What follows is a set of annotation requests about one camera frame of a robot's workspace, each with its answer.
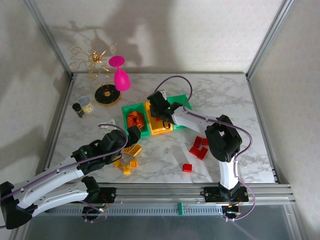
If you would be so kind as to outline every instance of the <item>red block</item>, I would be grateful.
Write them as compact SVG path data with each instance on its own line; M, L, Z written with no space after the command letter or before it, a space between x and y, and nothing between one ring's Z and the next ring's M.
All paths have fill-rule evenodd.
M189 152L197 157L199 155L199 153L200 153L200 149L198 149L198 148L193 146L193 147L191 147Z
M203 146L209 146L208 139L202 138L202 145Z
M200 148L201 142L202 142L202 137L197 136L195 138L193 146L198 149Z
M192 172L192 164L185 163L182 166L182 171L186 173L191 173Z
M204 146L201 148L201 151L199 154L196 156L198 159L203 160L208 152L208 149L205 148Z

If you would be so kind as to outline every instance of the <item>green container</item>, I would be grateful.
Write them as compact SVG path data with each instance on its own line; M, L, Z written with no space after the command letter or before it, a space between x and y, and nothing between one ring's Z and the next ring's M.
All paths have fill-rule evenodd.
M168 102L170 104L173 104L174 102L179 103L179 104L184 104L187 101L187 95L185 94L181 94L181 95L177 95L177 96L169 96L166 98L168 100ZM186 104L186 108L192 110L190 103L188 102ZM173 130L175 129L183 129L185 128L185 126L181 126L181 125L173 125Z
M128 128L128 123L127 123L127 117L129 113L137 111L143 115L143 122L144 122L144 127L141 130L141 138L145 138L151 135L150 133L150 127L148 123L148 118L147 118L147 113L145 110L145 106L143 103L137 103L129 106L123 106L122 107L122 115L123 115L123 121L124 121L124 128L126 133L128 133L127 128Z

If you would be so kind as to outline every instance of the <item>purple cable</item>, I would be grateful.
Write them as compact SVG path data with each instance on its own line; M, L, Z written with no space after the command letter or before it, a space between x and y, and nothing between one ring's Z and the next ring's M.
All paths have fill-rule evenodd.
M184 76L180 76L180 75L170 76L170 77L166 78L165 80L163 80L163 81L156 87L156 89L155 89L154 91L156 92L156 91L160 88L160 86L161 86L162 84L164 84L166 81L168 81L169 79L172 79L172 78L181 78L181 79L184 79L184 80L189 84L189 86L190 86L190 94L189 94L189 97L187 98L187 100L185 101L185 103L184 103L183 106L182 106L182 107L183 107L183 110L186 111L187 114L190 114L190 115L192 115L192 116L194 116L194 117L197 117L197 118L200 118L200 119L203 119L203 120L206 120L205 117L200 116L200 115L198 115L198 114L196 114L196 113L193 113L193 112L189 112L188 109L186 108L186 105L187 105L187 103L189 102L189 100L190 100L190 98L191 98L191 96L192 96L193 87L192 87L192 85L191 85L191 82L190 82L187 78L185 78ZM238 153L235 155L235 157L234 157L233 173L234 173L234 177L235 177L235 178L238 178L238 181L239 181L241 184L243 184L247 189L249 189L250 192L252 193L253 204L252 204L251 209L250 209L245 215L243 215L243 216L241 216L241 217L239 217L239 218L228 218L227 216L224 216L227 220L233 220L233 221L243 219L243 218L245 218L246 216L248 216L248 215L253 211L253 209L255 208L255 206L256 206L256 196L255 196L254 191L252 190L252 188L249 187L244 181L242 181L242 180L237 176L237 172L236 172L236 162L238 161L238 156L241 155L241 154L243 154L245 151L247 151L247 150L251 147L252 142L253 142L252 136L250 135L249 132L247 132L247 131L244 130L243 128L238 127L238 126L235 126L235 125L232 125L232 124L229 124L229 123L227 123L227 122L218 121L218 120L216 120L216 119L210 119L210 118L208 119L208 121L209 121L209 122L212 122L212 123L220 124L220 125L225 125L225 126L230 127L230 128L237 129L237 130L245 133L245 134L248 136L248 138L249 138L249 144L248 144L248 146L246 146L242 151L238 152Z
M82 161L78 161L78 162L75 162L75 163L71 163L69 165L66 165L66 166L63 166L61 168L59 168L60 170L60 173L63 171L63 170L66 170L68 168L72 168L74 166L78 166L79 164L83 164L83 163L86 163L86 162L89 162L89 161L92 161L92 160L95 160L95 159L99 159L99 158L103 158L105 156L109 156L109 155L112 155L112 154L115 154L119 151L121 151L123 148L125 148L125 146L127 145L128 143L128 136L127 136L127 133L125 130L123 130L121 127L117 126L117 125L114 125L114 124L109 124L109 123L101 123L98 125L98 127L101 127L101 126L110 126L110 127L114 127L116 129L119 129L120 131L122 131L124 133L124 136L125 136L125 143L122 147L119 147L118 149L114 150L114 151L111 151L111 152L108 152L108 153L105 153L105 154L101 154L101 155L98 155L98 156L93 156L93 157L90 157L88 159L85 159L85 160L82 160ZM35 186L36 184L40 183L40 182L43 182L44 180L48 179L49 177L51 177L52 175L56 175L57 174L57 171L54 170L52 172L49 172L48 174L46 175L43 175L42 177L38 178L37 180L34 180L30 183L28 183L27 185L25 185L23 188L26 189L26 188L32 188L33 186ZM15 191L13 191L12 193L8 194L8 195L5 195L4 197L0 198L0 202L6 200L7 198L13 196L14 194L16 194L17 192L19 192L20 189L17 189Z
M85 213L85 215L84 215L84 219L85 219L85 220L87 220L87 216L88 216L88 214L89 214L92 210L96 210L96 211L102 213L102 214L104 215L104 219L102 219L102 220L96 220L96 221L91 220L91 223L102 222L102 221L105 221L105 220L107 219L107 214L106 214L105 211L103 211L103 210L101 211L99 208L93 206L92 204L90 204L90 203L88 203L88 202L86 202L86 201L79 201L79 202L82 203L82 204L85 204L85 205L87 205L87 206L89 206L89 207L91 208L91 210L89 210L89 211L87 211L87 212Z

